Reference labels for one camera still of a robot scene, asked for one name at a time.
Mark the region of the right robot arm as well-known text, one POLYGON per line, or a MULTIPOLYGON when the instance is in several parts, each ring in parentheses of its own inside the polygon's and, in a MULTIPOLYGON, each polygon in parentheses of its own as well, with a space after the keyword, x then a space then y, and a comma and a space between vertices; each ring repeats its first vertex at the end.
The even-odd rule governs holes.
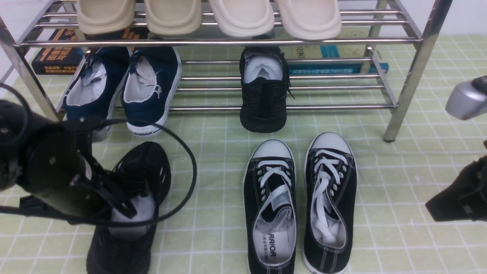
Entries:
MULTIPOLYGON (((449 96, 445 110, 460 120, 469 120, 485 114, 486 76, 457 84, 449 96)), ((452 184, 433 196, 425 206, 435 222, 486 221, 486 156, 465 166, 452 184)))

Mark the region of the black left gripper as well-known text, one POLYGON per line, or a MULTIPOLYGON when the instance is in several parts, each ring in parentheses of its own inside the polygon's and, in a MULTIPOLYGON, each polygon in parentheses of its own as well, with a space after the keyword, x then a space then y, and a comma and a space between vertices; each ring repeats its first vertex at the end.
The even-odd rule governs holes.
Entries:
POLYGON ((105 170, 88 150, 91 135, 111 120, 80 118, 49 124, 34 132, 18 182, 29 196, 19 214, 69 223, 109 224, 112 210, 133 218, 137 210, 117 176, 105 170))

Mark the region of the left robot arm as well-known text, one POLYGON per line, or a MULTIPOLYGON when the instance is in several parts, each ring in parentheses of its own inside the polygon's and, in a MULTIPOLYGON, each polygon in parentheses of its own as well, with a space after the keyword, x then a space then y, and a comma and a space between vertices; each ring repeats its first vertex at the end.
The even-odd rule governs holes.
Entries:
POLYGON ((56 123, 1 100, 1 190, 17 185, 28 193, 1 212, 107 226, 112 210, 135 217, 120 176, 92 156, 92 134, 109 123, 96 116, 56 123))

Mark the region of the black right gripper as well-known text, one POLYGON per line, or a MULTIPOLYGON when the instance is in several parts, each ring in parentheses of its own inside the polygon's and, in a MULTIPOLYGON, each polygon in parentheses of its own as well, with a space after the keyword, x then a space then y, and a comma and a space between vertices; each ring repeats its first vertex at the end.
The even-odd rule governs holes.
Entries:
POLYGON ((435 222, 487 220, 487 156, 465 166, 426 209, 435 222))

